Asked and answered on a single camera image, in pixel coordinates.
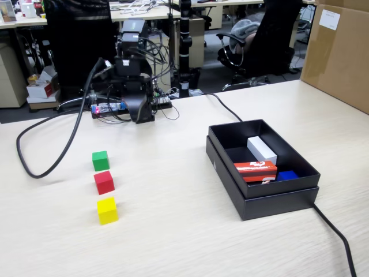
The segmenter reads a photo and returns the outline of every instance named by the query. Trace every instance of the white block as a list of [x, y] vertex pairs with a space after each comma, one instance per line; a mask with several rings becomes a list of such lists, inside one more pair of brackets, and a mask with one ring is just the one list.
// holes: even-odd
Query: white block
[[259, 137], [250, 137], [247, 140], [247, 148], [259, 162], [271, 161], [277, 163], [277, 155]]

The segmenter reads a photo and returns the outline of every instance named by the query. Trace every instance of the blue block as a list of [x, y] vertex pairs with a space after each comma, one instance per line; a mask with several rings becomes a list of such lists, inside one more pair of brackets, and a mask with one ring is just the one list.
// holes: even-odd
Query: blue block
[[297, 179], [297, 178], [298, 176], [296, 175], [296, 173], [293, 172], [293, 170], [282, 171], [278, 173], [277, 181], [286, 181], [286, 180], [292, 180], [292, 179]]

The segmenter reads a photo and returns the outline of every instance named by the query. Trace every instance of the red cube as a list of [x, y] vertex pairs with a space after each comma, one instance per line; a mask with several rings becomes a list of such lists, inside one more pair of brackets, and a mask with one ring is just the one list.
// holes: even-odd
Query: red cube
[[113, 178], [110, 171], [104, 171], [93, 176], [95, 178], [97, 191], [99, 194], [112, 192], [114, 188]]

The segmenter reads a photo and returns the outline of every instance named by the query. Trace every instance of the white box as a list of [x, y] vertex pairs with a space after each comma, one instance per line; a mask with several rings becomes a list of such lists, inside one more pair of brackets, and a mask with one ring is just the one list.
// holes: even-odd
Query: white box
[[31, 98], [48, 98], [52, 94], [51, 84], [31, 84], [27, 91]]
[[271, 161], [277, 163], [277, 155], [259, 137], [250, 137], [247, 140], [247, 148], [259, 162]]
[[52, 95], [50, 95], [48, 98], [34, 98], [34, 97], [27, 97], [27, 102], [29, 104], [32, 103], [47, 103], [47, 102], [56, 102], [59, 100], [60, 90], [57, 92], [54, 92]]

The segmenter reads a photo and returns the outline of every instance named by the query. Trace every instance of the office chair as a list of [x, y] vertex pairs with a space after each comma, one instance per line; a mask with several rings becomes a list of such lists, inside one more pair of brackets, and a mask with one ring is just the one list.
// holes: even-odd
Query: office chair
[[251, 87], [266, 85], [267, 74], [281, 75], [290, 72], [295, 50], [289, 47], [293, 24], [299, 15], [302, 0], [265, 0], [265, 15], [257, 30], [255, 38], [246, 53], [233, 54], [229, 46], [224, 46], [225, 36], [238, 41], [241, 47], [245, 41], [230, 33], [218, 33], [222, 48], [218, 51], [218, 61], [235, 71], [228, 88], [249, 85]]
[[108, 0], [45, 0], [47, 30], [61, 96], [79, 96], [99, 57], [116, 55]]

